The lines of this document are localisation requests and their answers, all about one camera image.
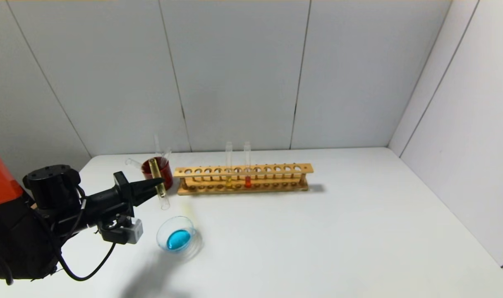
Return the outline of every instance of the petri dish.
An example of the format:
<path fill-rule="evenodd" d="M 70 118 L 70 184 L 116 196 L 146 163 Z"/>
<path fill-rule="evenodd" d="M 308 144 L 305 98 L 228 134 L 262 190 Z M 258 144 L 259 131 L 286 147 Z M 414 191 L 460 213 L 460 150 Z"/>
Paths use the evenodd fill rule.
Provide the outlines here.
<path fill-rule="evenodd" d="M 164 222 L 156 234 L 156 242 L 164 251 L 186 250 L 196 234 L 193 222 L 184 216 L 173 217 Z"/>

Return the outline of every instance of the yellow liquid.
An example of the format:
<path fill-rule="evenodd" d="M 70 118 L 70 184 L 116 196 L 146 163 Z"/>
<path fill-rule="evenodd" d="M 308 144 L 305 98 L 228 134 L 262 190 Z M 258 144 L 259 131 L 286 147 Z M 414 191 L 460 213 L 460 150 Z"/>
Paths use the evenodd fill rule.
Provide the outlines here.
<path fill-rule="evenodd" d="M 226 176 L 225 177 L 225 186 L 227 188 L 231 188 L 231 176 Z"/>
<path fill-rule="evenodd" d="M 149 166 L 151 168 L 153 178 L 161 178 L 161 174 L 159 173 L 158 168 L 158 162 L 156 161 L 156 159 L 149 160 Z M 165 185 L 163 183 L 156 186 L 156 191 L 158 193 L 158 196 L 160 196 L 160 198 L 165 197 L 167 194 L 167 191 L 165 191 Z"/>

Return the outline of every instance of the test tube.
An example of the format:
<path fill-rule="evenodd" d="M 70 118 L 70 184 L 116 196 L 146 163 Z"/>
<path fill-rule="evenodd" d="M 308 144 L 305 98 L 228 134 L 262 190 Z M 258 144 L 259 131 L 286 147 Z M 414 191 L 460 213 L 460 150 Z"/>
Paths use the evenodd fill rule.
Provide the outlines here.
<path fill-rule="evenodd" d="M 151 167 L 151 173 L 153 178 L 161 178 L 159 172 L 158 161 L 156 159 L 149 160 L 149 166 Z M 161 183 L 156 186 L 156 191 L 158 192 L 159 205 L 162 210 L 168 209 L 170 207 L 169 199 L 166 197 L 167 192 L 165 191 L 165 185 Z"/>
<path fill-rule="evenodd" d="M 161 151 L 161 147 L 159 146 L 159 137 L 156 133 L 154 134 L 154 147 L 156 148 L 156 156 L 161 156 L 158 166 L 160 168 L 164 168 L 167 160 L 164 159 L 164 153 Z"/>
<path fill-rule="evenodd" d="M 142 164 L 140 164 L 139 162 L 137 162 L 133 159 L 126 159 L 125 164 L 127 164 L 129 166 L 133 166 L 134 168 L 138 168 L 138 170 L 141 170 L 141 168 L 143 167 Z"/>
<path fill-rule="evenodd" d="M 250 142 L 244 142 L 244 156 L 246 158 L 244 164 L 244 172 L 246 172 L 246 179 L 244 180 L 244 187 L 251 188 L 252 187 L 252 178 L 250 177 L 250 172 L 252 169 L 250 168 L 251 160 L 250 160 L 250 152 L 252 151 L 252 146 L 250 146 Z"/>
<path fill-rule="evenodd" d="M 172 153 L 172 149 L 170 147 L 167 147 L 165 151 L 163 152 L 163 155 L 161 155 L 165 160 L 169 160 L 170 154 Z"/>
<path fill-rule="evenodd" d="M 225 171 L 227 175 L 225 176 L 225 186 L 231 188 L 231 152 L 233 151 L 233 144 L 227 142 L 225 144 Z"/>

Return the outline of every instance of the orange liquid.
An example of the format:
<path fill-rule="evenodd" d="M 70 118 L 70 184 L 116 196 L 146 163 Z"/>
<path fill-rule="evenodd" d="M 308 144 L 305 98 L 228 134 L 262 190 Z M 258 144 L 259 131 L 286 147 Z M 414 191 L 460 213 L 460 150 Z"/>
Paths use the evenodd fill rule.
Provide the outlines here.
<path fill-rule="evenodd" d="M 252 187 L 252 178 L 250 176 L 246 176 L 246 180 L 244 182 L 244 187 L 246 187 L 246 188 Z"/>

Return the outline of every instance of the blue liquid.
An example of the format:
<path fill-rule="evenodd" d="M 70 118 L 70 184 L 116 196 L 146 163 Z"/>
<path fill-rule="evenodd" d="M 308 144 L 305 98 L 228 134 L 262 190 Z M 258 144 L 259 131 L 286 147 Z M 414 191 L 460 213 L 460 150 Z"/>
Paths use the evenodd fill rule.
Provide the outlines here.
<path fill-rule="evenodd" d="M 167 248 L 169 250 L 178 250 L 185 247 L 189 240 L 191 239 L 191 234 L 186 230 L 174 231 L 167 239 Z"/>

